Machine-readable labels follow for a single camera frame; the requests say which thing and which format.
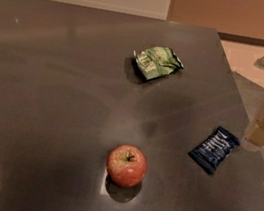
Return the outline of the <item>red apple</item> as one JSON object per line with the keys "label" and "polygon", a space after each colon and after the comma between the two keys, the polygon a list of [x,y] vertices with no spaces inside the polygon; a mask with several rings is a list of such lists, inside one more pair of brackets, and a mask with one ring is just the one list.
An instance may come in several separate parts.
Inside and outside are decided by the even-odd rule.
{"label": "red apple", "polygon": [[142,182],[147,173],[144,153],[133,145],[121,145],[108,155],[106,171],[114,184],[119,187],[134,187]]}

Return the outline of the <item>dark blue snack bag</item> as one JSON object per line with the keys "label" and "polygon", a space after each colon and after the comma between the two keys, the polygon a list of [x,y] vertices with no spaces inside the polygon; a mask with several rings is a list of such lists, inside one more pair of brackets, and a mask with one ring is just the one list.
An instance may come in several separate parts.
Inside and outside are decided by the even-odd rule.
{"label": "dark blue snack bag", "polygon": [[189,156],[208,174],[214,174],[230,152],[240,146],[240,141],[221,126],[205,141],[189,151]]}

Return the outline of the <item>green jalapeno chip bag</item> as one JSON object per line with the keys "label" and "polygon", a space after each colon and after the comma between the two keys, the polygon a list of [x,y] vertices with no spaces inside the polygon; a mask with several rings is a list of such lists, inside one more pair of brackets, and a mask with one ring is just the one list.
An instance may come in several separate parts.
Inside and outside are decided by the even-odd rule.
{"label": "green jalapeno chip bag", "polygon": [[170,47],[152,47],[134,52],[138,69],[146,80],[153,80],[182,69],[184,65]]}

